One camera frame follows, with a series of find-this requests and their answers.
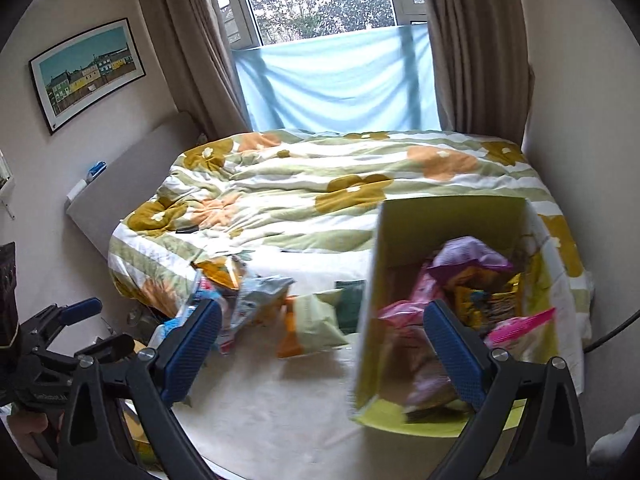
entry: beige wall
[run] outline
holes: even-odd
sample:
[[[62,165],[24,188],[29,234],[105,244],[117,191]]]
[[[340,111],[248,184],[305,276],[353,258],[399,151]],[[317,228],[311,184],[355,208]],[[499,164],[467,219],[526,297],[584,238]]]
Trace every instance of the beige wall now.
[[[34,94],[29,60],[88,28],[129,18],[146,76],[88,108],[49,135]],[[137,0],[41,0],[27,10],[0,54],[0,149],[15,174],[8,199],[12,221],[0,208],[0,242],[17,245],[20,319],[49,303],[90,296],[105,319],[122,323],[129,301],[115,291],[104,259],[64,215],[65,195],[98,160],[114,160],[174,113]],[[65,329],[56,348],[73,351],[105,335],[99,319]]]
[[[522,0],[536,73],[525,148],[593,271],[598,337],[640,308],[640,46],[610,0]],[[640,322],[588,355],[588,441],[640,412]]]

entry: hand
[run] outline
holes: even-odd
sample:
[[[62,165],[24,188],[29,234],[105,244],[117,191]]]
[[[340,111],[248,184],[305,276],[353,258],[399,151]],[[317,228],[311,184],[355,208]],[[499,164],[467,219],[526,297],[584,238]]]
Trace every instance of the hand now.
[[[43,460],[42,452],[31,436],[31,433],[42,433],[47,429],[49,425],[47,415],[44,413],[20,411],[9,415],[6,418],[6,422],[20,449],[38,460]]]

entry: dark green package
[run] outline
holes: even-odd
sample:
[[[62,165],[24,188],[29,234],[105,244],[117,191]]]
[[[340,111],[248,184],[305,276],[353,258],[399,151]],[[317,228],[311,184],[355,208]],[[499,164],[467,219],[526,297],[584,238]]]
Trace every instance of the dark green package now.
[[[345,335],[358,331],[358,316],[366,283],[366,280],[335,282],[335,288],[342,289],[340,300],[335,306],[335,315],[338,327]]]

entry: headboard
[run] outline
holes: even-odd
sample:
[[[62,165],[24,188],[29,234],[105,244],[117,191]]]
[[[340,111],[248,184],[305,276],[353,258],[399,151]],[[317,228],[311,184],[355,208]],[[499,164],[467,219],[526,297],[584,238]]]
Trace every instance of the headboard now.
[[[196,146],[200,131],[187,112],[158,126],[108,165],[66,210],[107,258],[118,222],[148,200],[169,174],[174,160]]]

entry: picture frame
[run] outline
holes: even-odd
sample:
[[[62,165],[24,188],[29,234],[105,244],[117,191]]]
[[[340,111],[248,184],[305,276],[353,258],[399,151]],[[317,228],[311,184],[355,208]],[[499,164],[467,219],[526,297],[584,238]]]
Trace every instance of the picture frame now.
[[[146,75],[127,18],[62,41],[31,59],[29,66],[51,135],[103,97]]]

